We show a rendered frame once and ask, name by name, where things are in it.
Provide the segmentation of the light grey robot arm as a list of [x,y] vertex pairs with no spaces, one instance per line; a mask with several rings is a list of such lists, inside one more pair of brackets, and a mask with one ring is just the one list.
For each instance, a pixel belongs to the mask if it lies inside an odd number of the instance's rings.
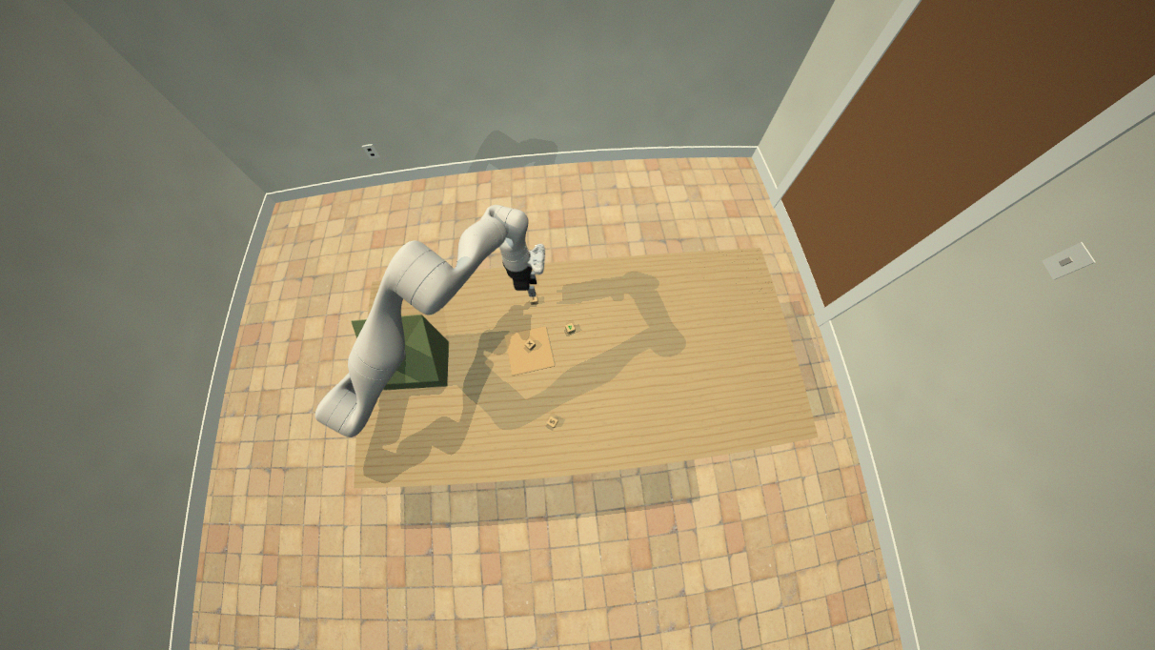
[[389,378],[405,358],[403,299],[427,315],[441,311],[495,248],[505,260],[517,261],[526,256],[528,224],[522,210],[490,206],[480,221],[459,239],[455,269],[417,240],[398,248],[349,354],[349,373],[321,399],[315,411],[316,421],[345,438],[357,436]]

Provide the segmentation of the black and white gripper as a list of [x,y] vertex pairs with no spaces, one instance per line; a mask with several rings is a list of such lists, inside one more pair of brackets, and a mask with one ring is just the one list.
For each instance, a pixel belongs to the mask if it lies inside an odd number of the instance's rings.
[[530,284],[537,284],[536,274],[543,274],[544,263],[545,247],[543,244],[537,244],[532,251],[527,248],[526,256],[521,260],[509,261],[502,257],[502,268],[513,279],[514,287],[516,291],[528,291],[529,298],[537,298],[535,286],[530,286]]

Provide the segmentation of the tan flat mat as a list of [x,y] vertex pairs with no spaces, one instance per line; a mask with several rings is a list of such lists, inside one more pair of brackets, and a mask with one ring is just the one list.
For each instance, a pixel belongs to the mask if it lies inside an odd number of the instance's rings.
[[[530,338],[536,343],[532,351],[524,345]],[[505,339],[512,376],[556,366],[546,326],[523,330],[523,333],[508,334]]]

